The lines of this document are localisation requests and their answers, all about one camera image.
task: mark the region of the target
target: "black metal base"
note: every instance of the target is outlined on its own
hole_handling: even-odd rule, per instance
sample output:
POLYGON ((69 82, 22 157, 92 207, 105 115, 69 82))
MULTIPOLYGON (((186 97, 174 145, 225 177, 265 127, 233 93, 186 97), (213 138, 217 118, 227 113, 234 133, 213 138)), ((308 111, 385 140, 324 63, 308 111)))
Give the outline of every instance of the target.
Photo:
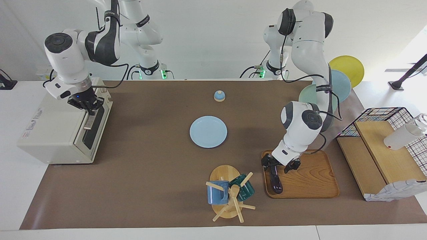
POLYGON ((10 85, 8 87, 1 86, 0 90, 12 90, 13 87, 18 83, 18 81, 16 81, 16 80, 11 80, 10 82, 12 83, 12 85, 10 85))
POLYGON ((404 89, 403 89, 403 87, 400 87, 400 88, 397 88, 397 87, 395 87, 394 85, 393 85, 393 81, 390 81, 389 82, 389 85, 390 85, 390 87, 392 87, 394 90, 396 90, 396 91, 403 91, 404 89))

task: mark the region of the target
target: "white appliance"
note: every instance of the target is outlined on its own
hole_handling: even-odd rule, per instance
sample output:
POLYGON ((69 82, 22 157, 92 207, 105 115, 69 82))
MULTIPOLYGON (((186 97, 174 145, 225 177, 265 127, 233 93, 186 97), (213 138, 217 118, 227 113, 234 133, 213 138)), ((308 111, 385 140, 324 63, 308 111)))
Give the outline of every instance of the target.
MULTIPOLYGON (((103 85, 99 78, 92 80, 103 85)), ((95 94, 105 101, 93 119, 87 111, 46 94, 17 146, 46 164, 92 163, 113 104, 107 89, 98 88, 95 94), (85 129, 88 119, 93 120, 91 130, 85 129)))

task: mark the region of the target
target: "blue mug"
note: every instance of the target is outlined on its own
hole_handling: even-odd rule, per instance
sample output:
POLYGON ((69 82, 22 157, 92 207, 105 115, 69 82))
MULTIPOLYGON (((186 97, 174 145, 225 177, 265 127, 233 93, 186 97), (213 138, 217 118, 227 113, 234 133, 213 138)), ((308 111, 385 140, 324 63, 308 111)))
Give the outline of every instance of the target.
POLYGON ((211 186, 208 187, 208 203, 211 205, 223 205, 228 203, 228 181, 209 181, 224 188, 224 191, 211 186))

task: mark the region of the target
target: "yellow plate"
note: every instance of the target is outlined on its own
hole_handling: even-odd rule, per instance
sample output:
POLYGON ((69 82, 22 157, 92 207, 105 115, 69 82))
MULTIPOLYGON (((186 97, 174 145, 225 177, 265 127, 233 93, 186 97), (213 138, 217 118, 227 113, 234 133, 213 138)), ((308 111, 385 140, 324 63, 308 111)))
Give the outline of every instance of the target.
POLYGON ((339 56, 329 62, 331 69, 343 72, 350 79, 351 87, 356 87, 365 75, 363 64, 353 56, 339 56))

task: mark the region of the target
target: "brown table mat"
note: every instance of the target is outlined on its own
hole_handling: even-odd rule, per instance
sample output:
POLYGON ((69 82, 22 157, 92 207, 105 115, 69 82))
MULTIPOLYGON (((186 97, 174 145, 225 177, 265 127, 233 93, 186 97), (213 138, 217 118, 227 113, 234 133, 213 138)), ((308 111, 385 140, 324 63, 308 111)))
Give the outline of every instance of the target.
MULTIPOLYGON (((271 199, 264 192, 260 154, 277 146, 285 130, 280 112, 311 82, 125 82, 111 90, 114 100, 95 162, 50 165, 21 229, 206 227, 225 225, 338 225, 427 222, 415 197, 392 202, 364 201, 348 164, 333 140, 325 149, 340 195, 333 199, 271 199), (216 90, 226 94, 215 102, 216 90), (191 123, 213 115, 227 125, 225 142, 213 149, 196 146, 191 123), (229 164, 252 171, 256 210, 212 221, 205 182, 211 171, 229 164)), ((344 121, 362 111, 354 92, 342 104, 344 121)), ((313 148, 320 146, 316 140, 313 148)))

